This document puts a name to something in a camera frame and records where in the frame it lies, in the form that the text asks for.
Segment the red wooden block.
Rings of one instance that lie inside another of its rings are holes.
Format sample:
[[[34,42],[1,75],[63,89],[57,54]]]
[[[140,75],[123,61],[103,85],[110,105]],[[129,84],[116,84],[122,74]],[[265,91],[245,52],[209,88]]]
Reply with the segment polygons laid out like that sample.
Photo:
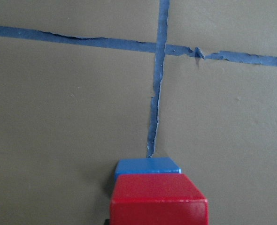
[[[207,225],[208,200],[182,173],[120,175],[110,202],[112,225]]]

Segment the blue wooden block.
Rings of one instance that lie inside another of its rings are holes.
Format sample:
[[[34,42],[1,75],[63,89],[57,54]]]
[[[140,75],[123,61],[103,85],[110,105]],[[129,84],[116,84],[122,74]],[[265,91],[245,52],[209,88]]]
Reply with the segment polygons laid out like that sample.
[[[115,169],[115,181],[124,174],[182,173],[169,157],[121,159]]]

